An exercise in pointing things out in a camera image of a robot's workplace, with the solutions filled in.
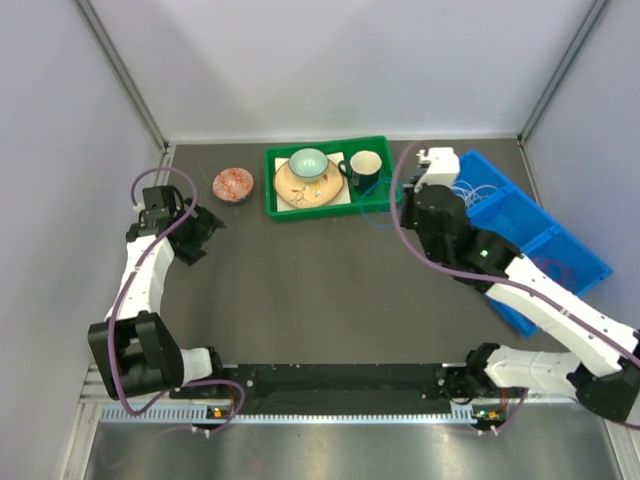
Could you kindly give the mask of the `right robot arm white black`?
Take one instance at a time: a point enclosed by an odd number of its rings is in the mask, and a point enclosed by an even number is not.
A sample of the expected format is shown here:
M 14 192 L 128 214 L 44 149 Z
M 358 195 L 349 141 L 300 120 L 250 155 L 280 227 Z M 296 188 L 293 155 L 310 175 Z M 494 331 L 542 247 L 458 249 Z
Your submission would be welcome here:
M 413 177 L 394 215 L 400 233 L 416 233 L 418 260 L 528 318 L 563 353 L 484 343 L 466 359 L 469 388 L 529 389 L 576 400 L 591 413 L 627 424 L 639 405 L 639 332 L 557 284 L 501 235 L 473 226 L 450 187 Z

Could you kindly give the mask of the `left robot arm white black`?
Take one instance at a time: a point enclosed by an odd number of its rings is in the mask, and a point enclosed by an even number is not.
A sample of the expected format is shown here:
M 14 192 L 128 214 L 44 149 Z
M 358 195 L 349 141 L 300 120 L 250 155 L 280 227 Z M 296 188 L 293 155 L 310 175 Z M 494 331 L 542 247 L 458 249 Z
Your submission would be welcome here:
M 180 388 L 192 382 L 205 396 L 226 387 L 227 374 L 212 347 L 182 349 L 160 316 L 166 275 L 179 260 L 191 266 L 224 223 L 197 205 L 175 230 L 170 227 L 193 205 L 174 186 L 142 191 L 138 220 L 125 235 L 127 262 L 120 289 L 125 293 L 114 323 L 115 363 L 127 398 Z

